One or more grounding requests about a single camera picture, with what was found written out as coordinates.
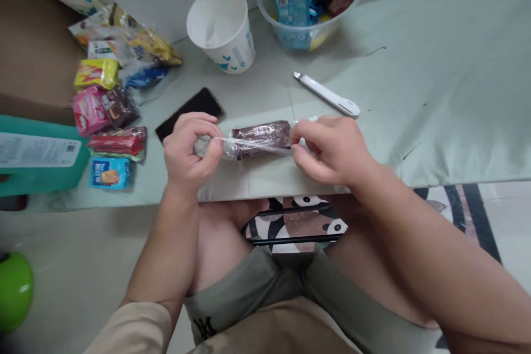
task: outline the hand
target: hand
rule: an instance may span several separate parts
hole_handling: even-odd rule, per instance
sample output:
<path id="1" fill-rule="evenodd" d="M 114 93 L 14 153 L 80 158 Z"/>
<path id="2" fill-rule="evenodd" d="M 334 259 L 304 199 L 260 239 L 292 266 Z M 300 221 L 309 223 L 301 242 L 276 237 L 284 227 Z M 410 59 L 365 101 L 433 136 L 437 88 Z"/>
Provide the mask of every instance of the hand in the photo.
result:
<path id="1" fill-rule="evenodd" d="M 185 113 L 179 116 L 173 133 L 164 138 L 164 159 L 168 170 L 168 187 L 197 196 L 216 170 L 223 152 L 223 141 L 213 139 L 201 159 L 194 154 L 197 137 L 223 137 L 215 125 L 217 118 L 203 112 Z"/>
<path id="2" fill-rule="evenodd" d="M 301 138 L 317 158 L 299 145 Z M 290 143 L 297 166 L 320 183 L 345 185 L 353 190 L 363 185 L 378 165 L 356 121 L 349 117 L 302 120 L 293 128 Z"/>

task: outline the gray shorts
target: gray shorts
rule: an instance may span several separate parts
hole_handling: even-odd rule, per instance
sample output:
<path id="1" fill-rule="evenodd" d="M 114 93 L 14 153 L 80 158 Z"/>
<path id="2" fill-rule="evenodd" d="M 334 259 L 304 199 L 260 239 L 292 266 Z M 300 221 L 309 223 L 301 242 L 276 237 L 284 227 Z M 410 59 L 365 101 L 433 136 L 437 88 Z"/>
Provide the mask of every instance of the gray shorts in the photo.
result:
<path id="1" fill-rule="evenodd" d="M 298 296 L 325 309 L 364 353 L 429 353 L 441 336 L 438 329 L 424 329 L 387 310 L 330 263 L 320 248 L 298 276 L 279 266 L 269 250 L 256 247 L 223 279 L 187 297 L 184 305 L 198 345 L 262 307 Z"/>

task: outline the pink snack package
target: pink snack package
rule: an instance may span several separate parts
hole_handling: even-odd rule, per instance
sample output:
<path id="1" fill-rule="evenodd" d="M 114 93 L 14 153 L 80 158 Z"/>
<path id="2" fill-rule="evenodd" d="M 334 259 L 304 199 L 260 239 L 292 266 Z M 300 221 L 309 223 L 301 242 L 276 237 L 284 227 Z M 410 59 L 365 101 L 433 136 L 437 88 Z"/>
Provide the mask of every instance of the pink snack package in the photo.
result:
<path id="1" fill-rule="evenodd" d="M 111 125 L 111 120 L 101 103 L 102 95 L 103 91 L 93 85 L 74 97 L 72 107 L 80 136 L 88 137 Z"/>

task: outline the green object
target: green object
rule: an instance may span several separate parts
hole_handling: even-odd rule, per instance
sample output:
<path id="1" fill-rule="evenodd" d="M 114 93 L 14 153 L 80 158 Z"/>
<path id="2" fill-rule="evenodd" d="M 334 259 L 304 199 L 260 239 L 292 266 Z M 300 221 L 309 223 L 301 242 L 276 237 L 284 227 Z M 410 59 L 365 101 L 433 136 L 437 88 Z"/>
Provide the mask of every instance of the green object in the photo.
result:
<path id="1" fill-rule="evenodd" d="M 72 126 L 0 115 L 0 197 L 76 187 L 87 141 Z"/>
<path id="2" fill-rule="evenodd" d="M 33 275 L 19 253 L 0 254 L 0 335 L 13 332 L 28 315 L 33 297 Z"/>

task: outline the snack wrapper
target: snack wrapper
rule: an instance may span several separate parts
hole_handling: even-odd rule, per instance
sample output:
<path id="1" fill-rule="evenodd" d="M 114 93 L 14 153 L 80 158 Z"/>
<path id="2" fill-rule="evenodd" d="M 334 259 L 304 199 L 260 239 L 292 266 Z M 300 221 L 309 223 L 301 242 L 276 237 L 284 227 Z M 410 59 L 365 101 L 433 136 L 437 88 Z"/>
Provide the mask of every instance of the snack wrapper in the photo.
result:
<path id="1" fill-rule="evenodd" d="M 69 30 L 84 48 L 88 47 L 90 41 L 124 42 L 132 55 L 120 54 L 121 46 L 118 46 L 117 59 L 122 66 L 131 58 L 157 61 L 164 66 L 183 63 L 174 54 L 173 47 L 156 34 L 154 28 L 142 26 L 116 3 L 72 25 Z"/>
<path id="2" fill-rule="evenodd" d="M 104 27 L 136 27 L 138 22 L 122 10 L 116 3 L 109 4 L 96 14 L 78 22 L 68 28 L 83 48 L 87 48 L 89 40 L 96 40 L 95 30 Z M 99 40 L 107 39 L 109 35 L 100 35 Z"/>
<path id="3" fill-rule="evenodd" d="M 126 89 L 144 89 L 161 81 L 170 66 L 160 66 L 151 61 L 135 60 L 118 73 L 120 84 Z"/>
<path id="4" fill-rule="evenodd" d="M 131 183 L 129 159 L 92 158 L 90 186 L 110 190 L 123 190 Z"/>
<path id="5" fill-rule="evenodd" d="M 120 86 L 104 93 L 101 101 L 115 129 L 127 127 L 140 116 L 138 108 Z"/>
<path id="6" fill-rule="evenodd" d="M 81 91 L 92 85 L 100 85 L 108 90 L 118 84 L 117 60 L 86 59 L 79 62 L 74 87 Z"/>
<path id="7" fill-rule="evenodd" d="M 145 159 L 146 127 L 132 127 L 92 136 L 87 147 L 91 155 L 128 158 L 134 162 Z"/>
<path id="8" fill-rule="evenodd" d="M 72 109 L 80 136 L 88 137 L 111 125 L 111 120 L 101 103 L 102 95 L 102 90 L 97 86 L 90 86 L 75 95 Z"/>
<path id="9" fill-rule="evenodd" d="M 116 40 L 91 40 L 88 43 L 88 59 L 111 58 L 118 61 Z"/>
<path id="10" fill-rule="evenodd" d="M 317 117 L 312 117 L 310 120 L 315 121 Z M 210 140 L 220 139 L 223 141 L 223 155 L 221 158 L 224 160 L 239 161 L 264 153 L 291 156 L 289 136 L 291 129 L 297 123 L 283 120 L 244 128 L 232 128 L 226 138 L 199 136 L 194 144 L 194 152 L 198 157 L 202 158 L 206 153 Z"/>

